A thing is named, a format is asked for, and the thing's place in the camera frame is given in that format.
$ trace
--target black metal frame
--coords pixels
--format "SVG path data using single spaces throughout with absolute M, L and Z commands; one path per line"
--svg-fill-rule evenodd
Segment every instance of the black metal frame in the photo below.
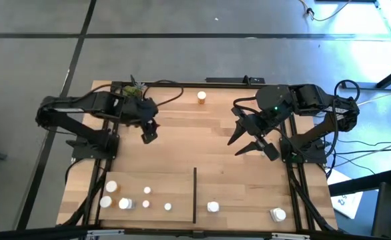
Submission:
M 381 183 L 391 185 L 391 170 L 329 185 L 332 197 L 379 188 Z

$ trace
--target white cylinder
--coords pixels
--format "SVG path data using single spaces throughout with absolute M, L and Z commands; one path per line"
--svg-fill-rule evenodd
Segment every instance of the white cylinder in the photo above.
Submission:
M 200 91 L 197 93 L 197 98 L 198 98 L 198 103 L 199 104 L 204 104 L 206 100 L 206 92 Z
M 286 219 L 286 212 L 281 208 L 275 208 L 270 210 L 273 221 L 280 222 Z
M 105 189 L 108 193 L 113 193 L 117 191 L 118 184 L 115 181 L 109 181 L 107 182 L 107 185 L 105 186 Z
M 170 204 L 170 203 L 166 203 L 166 204 L 164 205 L 164 209 L 165 209 L 166 211 L 170 211 L 170 210 L 171 210 L 171 204 Z
M 122 198 L 118 203 L 120 209 L 133 209 L 135 207 L 135 203 L 131 199 Z
M 212 201 L 208 203 L 208 211 L 211 213 L 216 213 L 220 210 L 220 204 Z
M 151 193 L 151 187 L 144 187 L 144 188 L 143 188 L 143 192 L 144 192 L 145 194 L 150 194 L 150 193 Z
M 142 202 L 142 207 L 148 208 L 149 207 L 149 201 L 145 200 Z
M 103 196 L 101 201 L 99 201 L 99 205 L 103 208 L 110 207 L 113 203 L 113 199 L 110 196 Z

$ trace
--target white paper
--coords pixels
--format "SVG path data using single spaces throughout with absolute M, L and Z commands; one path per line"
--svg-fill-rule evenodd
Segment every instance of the white paper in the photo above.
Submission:
M 328 179 L 328 185 L 347 180 L 351 180 L 351 178 L 345 176 L 337 170 L 332 170 L 332 174 Z M 348 195 L 331 197 L 332 206 L 338 212 L 344 214 L 351 219 L 354 219 L 356 217 L 357 209 L 360 204 L 360 200 L 362 199 L 362 195 L 363 192 L 358 192 Z

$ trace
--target white bottle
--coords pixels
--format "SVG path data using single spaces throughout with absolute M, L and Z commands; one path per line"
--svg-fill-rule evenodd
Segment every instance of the white bottle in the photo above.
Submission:
M 115 191 L 118 191 L 118 184 L 115 181 L 109 181 L 105 185 L 105 190 L 107 190 L 108 193 L 113 193 Z
M 132 199 L 122 198 L 118 203 L 120 209 L 133 209 L 135 208 L 135 203 Z
M 208 211 L 211 213 L 216 213 L 220 210 L 220 204 L 212 201 L 208 203 Z
M 164 209 L 165 209 L 166 211 L 170 211 L 170 210 L 171 210 L 171 204 L 170 204 L 170 203 L 166 203 L 166 204 L 164 205 Z
M 111 207 L 112 203 L 113 203 L 113 199 L 110 196 L 103 196 L 101 198 L 101 201 L 99 201 L 99 205 L 102 208 Z
M 144 192 L 145 194 L 150 194 L 150 193 L 151 193 L 151 187 L 144 187 L 144 188 L 143 188 L 143 192 Z
M 148 208 L 149 207 L 149 201 L 148 200 L 143 201 L 142 202 L 142 207 Z
M 273 221 L 280 222 L 286 219 L 286 212 L 281 208 L 275 208 L 270 210 Z

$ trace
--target black cable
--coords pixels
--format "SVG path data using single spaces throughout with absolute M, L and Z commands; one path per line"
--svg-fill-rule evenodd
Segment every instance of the black cable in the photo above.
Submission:
M 336 117 L 336 106 L 335 106 L 335 99 L 332 100 L 332 114 L 334 115 L 333 120 L 334 120 L 334 139 L 332 140 L 332 144 L 330 146 L 329 152 L 327 152 L 325 157 L 328 157 L 332 154 L 332 152 L 335 150 L 336 142 L 338 141 L 338 135 L 339 135 L 339 130 L 338 130 L 338 118 Z
M 338 165 L 335 165 L 335 167 L 340 167 L 340 166 L 342 166 L 342 165 L 344 165 L 344 164 L 351 163 L 351 164 L 353 164 L 353 165 L 355 165 L 355 166 L 357 166 L 357 167 L 360 167 L 360 168 L 369 170 L 371 173 L 376 174 L 375 172 L 373 172 L 373 170 L 371 170 L 371 169 L 368 168 L 368 167 L 363 167 L 363 166 L 360 166 L 360 165 L 357 165 L 357 164 L 353 163 L 353 160 L 349 160 L 349 159 L 347 159 L 347 158 L 345 158 L 345 157 L 338 156 L 338 155 L 337 155 L 337 157 L 340 157 L 340 158 L 342 158 L 342 159 L 344 159 L 344 160 L 346 160 L 346 161 L 343 162 L 343 163 L 340 163 L 340 164 L 338 164 Z
M 84 94 L 83 96 L 78 97 L 78 98 L 75 98 L 75 99 L 72 99 L 72 100 L 68 100 L 68 101 L 67 101 L 67 100 L 60 100 L 60 101 L 51 101 L 51 102 L 45 103 L 45 104 L 43 104 L 42 106 L 40 106 L 39 111 L 40 111 L 42 108 L 44 108 L 45 106 L 47 106 L 47 105 L 49 105 L 49 104 L 52 104 L 52 103 L 74 103 L 74 102 L 80 101 L 80 100 L 86 98 L 87 96 L 89 96 L 90 94 L 94 93 L 96 90 L 99 90 L 99 89 L 101 89 L 101 88 L 103 88 L 103 87 L 111 87 L 111 86 L 112 86 L 111 83 L 109 83 L 109 84 L 103 84 L 103 85 L 100 85 L 99 87 L 95 87 L 94 89 L 88 91 L 88 92 L 87 92 L 86 94 Z
M 356 98 L 354 99 L 354 101 L 357 101 L 358 98 L 360 97 L 360 87 L 359 87 L 359 85 L 358 85 L 355 81 L 352 81 L 352 80 L 348 80 L 348 79 L 347 79 L 347 80 L 339 81 L 339 82 L 335 85 L 334 95 L 335 95 L 335 96 L 338 96 L 338 94 L 337 94 L 338 87 L 340 86 L 341 83 L 345 83 L 345 82 L 352 83 L 354 86 L 356 86 L 357 95 L 356 95 Z
M 76 159 L 70 166 L 68 166 L 67 171 L 65 172 L 65 185 L 67 185 L 67 182 L 68 182 L 69 170 L 71 170 L 71 168 L 72 168 L 75 164 L 81 162 L 81 160 L 83 160 L 83 159 Z
M 175 81 L 163 79 L 163 80 L 155 81 L 155 82 L 153 82 L 153 83 L 151 84 L 151 86 L 148 86 L 148 87 L 147 87 L 147 89 L 143 92 L 143 95 L 142 95 L 142 97 L 143 97 L 144 99 L 145 99 L 145 94 L 147 94 L 147 92 L 148 92 L 148 89 L 149 89 L 150 87 L 155 87 L 154 85 L 155 85 L 156 83 L 173 83 L 173 84 L 176 84 L 177 86 L 179 86 L 179 87 L 181 88 L 181 93 L 180 93 L 178 96 L 172 97 L 172 98 L 169 99 L 169 100 L 166 100 L 166 101 L 164 101 L 164 102 L 158 103 L 158 104 L 157 104 L 157 107 L 159 107 L 159 106 L 161 106 L 161 105 L 163 105 L 163 104 L 166 104 L 166 103 L 170 103 L 171 101 L 180 98 L 180 97 L 182 96 L 182 94 L 183 94 L 183 87 L 182 87 L 182 85 L 180 85 L 178 82 L 175 82 Z
M 343 141 L 343 140 L 339 140 L 339 139 L 338 139 L 338 141 L 340 141 L 341 143 L 362 143 L 362 144 L 365 144 L 367 146 L 373 146 L 373 147 L 375 147 L 375 146 L 377 146 L 379 144 L 386 144 L 386 143 L 391 144 L 391 142 L 379 142 L 379 143 L 375 143 L 375 144 L 369 144 L 369 143 L 365 143 L 363 141 Z
M 336 163 L 336 151 L 334 149 L 334 159 L 332 160 L 332 165 L 329 167 L 329 171 L 326 173 L 326 179 L 329 179 L 329 177 L 331 176 L 332 174 L 332 170 L 334 169 L 335 167 L 335 163 Z
M 260 114 L 260 112 L 256 111 L 255 109 L 252 109 L 250 107 L 244 107 L 244 106 L 241 106 L 241 105 L 237 104 L 237 103 L 239 103 L 241 101 L 252 101 L 252 100 L 256 100 L 256 97 L 242 97 L 242 98 L 234 100 L 233 101 L 233 106 L 235 108 L 238 108 L 238 109 L 243 109 L 243 110 L 246 110 L 246 111 L 251 111 L 252 113 L 255 113 L 255 114 Z
M 353 154 L 353 153 L 370 153 L 373 151 L 378 151 L 378 150 L 353 151 L 353 152 L 347 152 L 347 153 L 337 153 L 337 155 L 346 155 L 346 154 Z M 378 152 L 380 152 L 380 151 L 391 151 L 391 149 L 383 149 L 383 150 L 379 150 Z

